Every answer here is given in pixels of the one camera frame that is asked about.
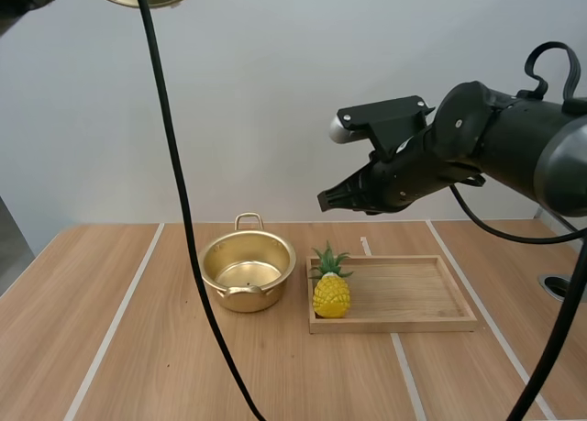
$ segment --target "wooden table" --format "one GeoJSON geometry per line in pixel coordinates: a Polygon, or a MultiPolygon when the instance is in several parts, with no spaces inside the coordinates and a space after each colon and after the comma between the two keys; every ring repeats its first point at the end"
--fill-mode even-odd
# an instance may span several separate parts
{"type": "MultiPolygon", "coordinates": [[[[537,221],[493,224],[549,235],[537,221]]],[[[231,227],[196,226],[198,245],[231,227]]],[[[214,309],[268,420],[504,419],[559,309],[536,278],[570,273],[577,257],[462,221],[266,228],[298,255],[284,298],[253,315],[214,309]],[[310,335],[304,261],[327,238],[353,254],[441,255],[479,328],[310,335]]],[[[586,306],[526,419],[587,418],[586,306]]],[[[0,299],[0,419],[254,419],[205,320],[180,225],[82,226],[48,245],[0,299]]]]}

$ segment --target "pot rim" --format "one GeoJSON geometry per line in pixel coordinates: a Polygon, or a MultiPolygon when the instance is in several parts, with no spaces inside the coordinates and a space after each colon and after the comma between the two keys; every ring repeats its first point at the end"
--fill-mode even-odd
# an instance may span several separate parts
{"type": "Polygon", "coordinates": [[[266,291],[270,290],[271,288],[274,288],[275,286],[279,285],[280,283],[283,283],[290,276],[292,271],[294,271],[294,267],[295,267],[295,263],[296,263],[294,246],[292,244],[290,244],[287,240],[280,238],[279,236],[274,235],[273,233],[269,233],[264,230],[254,230],[254,229],[252,229],[252,230],[236,230],[236,231],[233,231],[232,233],[228,233],[226,235],[223,235],[219,238],[214,239],[212,242],[210,242],[208,245],[206,245],[204,247],[204,249],[200,252],[200,254],[202,255],[201,256],[202,263],[200,264],[202,278],[204,279],[204,282],[206,282],[209,286],[215,288],[216,290],[218,290],[222,293],[225,293],[228,290],[228,288],[230,288],[229,286],[223,285],[222,283],[218,283],[218,282],[212,280],[212,278],[210,276],[208,276],[208,273],[205,272],[205,268],[204,268],[204,259],[215,245],[219,244],[220,242],[222,242],[223,240],[225,240],[227,238],[232,238],[233,236],[237,236],[237,235],[263,235],[263,236],[267,236],[268,238],[273,238],[273,239],[279,241],[285,247],[285,249],[287,250],[287,252],[290,256],[290,264],[288,265],[287,269],[285,270],[285,272],[282,273],[281,276],[279,276],[273,282],[265,283],[264,285],[259,286],[262,292],[266,292],[266,291]]]}

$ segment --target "pineapple leaves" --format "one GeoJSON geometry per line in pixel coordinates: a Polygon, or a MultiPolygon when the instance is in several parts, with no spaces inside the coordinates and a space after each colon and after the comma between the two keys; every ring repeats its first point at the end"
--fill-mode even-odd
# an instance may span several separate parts
{"type": "Polygon", "coordinates": [[[339,277],[349,277],[352,274],[352,272],[340,273],[340,263],[344,259],[349,257],[349,254],[347,252],[340,253],[335,257],[329,241],[327,241],[327,249],[324,250],[324,253],[320,252],[318,249],[313,250],[318,256],[318,258],[320,258],[320,265],[318,265],[317,267],[312,267],[312,270],[320,271],[321,275],[311,277],[311,279],[321,279],[324,274],[327,274],[329,272],[333,272],[339,277]]]}
{"type": "Polygon", "coordinates": [[[347,251],[345,251],[344,253],[340,253],[337,258],[335,259],[334,263],[336,263],[337,265],[340,265],[340,263],[344,260],[347,259],[349,257],[349,253],[347,251]]]}
{"type": "Polygon", "coordinates": [[[318,258],[320,258],[320,260],[322,260],[324,258],[324,255],[318,250],[318,249],[312,249],[314,251],[314,253],[316,254],[316,256],[318,258]]]}

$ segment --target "pot handle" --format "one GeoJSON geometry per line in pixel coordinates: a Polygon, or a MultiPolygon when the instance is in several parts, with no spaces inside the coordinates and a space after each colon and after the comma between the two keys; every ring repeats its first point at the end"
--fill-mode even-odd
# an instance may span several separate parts
{"type": "Polygon", "coordinates": [[[240,224],[240,219],[242,219],[243,217],[256,217],[257,222],[259,222],[259,230],[264,229],[263,220],[260,218],[260,215],[258,213],[241,213],[235,219],[235,230],[240,230],[240,228],[238,228],[238,225],[240,224]]]}
{"type": "Polygon", "coordinates": [[[251,285],[251,286],[231,286],[231,287],[227,288],[227,290],[224,293],[222,293],[221,291],[218,291],[218,294],[220,294],[220,297],[224,297],[225,299],[228,299],[233,294],[241,294],[241,293],[261,294],[262,290],[257,285],[251,285]]]}

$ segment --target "white wall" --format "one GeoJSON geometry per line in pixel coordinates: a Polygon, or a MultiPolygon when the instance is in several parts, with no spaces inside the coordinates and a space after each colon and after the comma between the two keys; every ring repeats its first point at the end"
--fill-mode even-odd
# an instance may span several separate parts
{"type": "MultiPolygon", "coordinates": [[[[367,219],[322,214],[316,201],[370,150],[329,142],[340,107],[409,94],[437,105],[469,80],[534,86],[523,64],[543,41],[570,43],[587,64],[586,10],[584,0],[186,0],[156,11],[194,219],[367,219]]],[[[538,67],[552,80],[565,57],[538,67]]],[[[22,19],[0,39],[0,113],[0,195],[33,250],[78,222],[180,220],[137,10],[57,0],[22,19]]],[[[495,182],[466,195],[484,217],[536,211],[495,182]]],[[[428,217],[462,213],[443,191],[371,219],[428,217]]]]}

